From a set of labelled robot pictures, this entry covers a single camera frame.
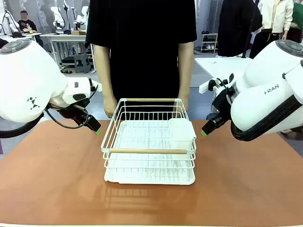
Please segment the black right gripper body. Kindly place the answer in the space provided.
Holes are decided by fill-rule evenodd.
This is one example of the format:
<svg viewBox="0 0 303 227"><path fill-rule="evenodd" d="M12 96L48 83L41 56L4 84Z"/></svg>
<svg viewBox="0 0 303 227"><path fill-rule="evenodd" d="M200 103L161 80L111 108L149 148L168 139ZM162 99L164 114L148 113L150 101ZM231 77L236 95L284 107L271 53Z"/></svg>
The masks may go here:
<svg viewBox="0 0 303 227"><path fill-rule="evenodd" d="M215 98L212 102L213 107L217 110L212 114L212 120L231 120L231 97L234 95L233 88L223 88L215 91Z"/></svg>

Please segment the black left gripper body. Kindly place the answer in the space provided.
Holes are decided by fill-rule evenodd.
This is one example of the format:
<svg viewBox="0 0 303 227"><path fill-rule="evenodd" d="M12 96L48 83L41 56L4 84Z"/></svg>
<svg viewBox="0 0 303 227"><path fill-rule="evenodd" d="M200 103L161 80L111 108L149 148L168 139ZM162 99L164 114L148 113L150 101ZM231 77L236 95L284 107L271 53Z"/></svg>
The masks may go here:
<svg viewBox="0 0 303 227"><path fill-rule="evenodd" d="M69 106L59 109L59 113L66 119L72 119L76 123L85 123L88 119L88 112L85 108Z"/></svg>

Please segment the person's right hand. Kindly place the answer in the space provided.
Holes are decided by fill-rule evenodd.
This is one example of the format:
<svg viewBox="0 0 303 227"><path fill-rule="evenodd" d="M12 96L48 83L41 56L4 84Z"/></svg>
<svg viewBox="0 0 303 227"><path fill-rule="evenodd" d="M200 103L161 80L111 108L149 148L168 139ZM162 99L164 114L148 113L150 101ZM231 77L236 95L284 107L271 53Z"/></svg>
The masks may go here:
<svg viewBox="0 0 303 227"><path fill-rule="evenodd" d="M112 118L117 107L117 100L114 96L104 97L104 111L108 118Z"/></svg>

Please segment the person's left hand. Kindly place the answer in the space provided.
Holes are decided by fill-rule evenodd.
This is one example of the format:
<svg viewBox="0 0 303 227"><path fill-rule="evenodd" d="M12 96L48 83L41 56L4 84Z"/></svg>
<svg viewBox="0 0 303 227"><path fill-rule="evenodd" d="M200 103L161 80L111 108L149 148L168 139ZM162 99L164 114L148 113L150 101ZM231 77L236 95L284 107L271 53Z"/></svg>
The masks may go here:
<svg viewBox="0 0 303 227"><path fill-rule="evenodd" d="M189 91L179 92L178 98L182 100L186 112L188 111Z"/></svg>

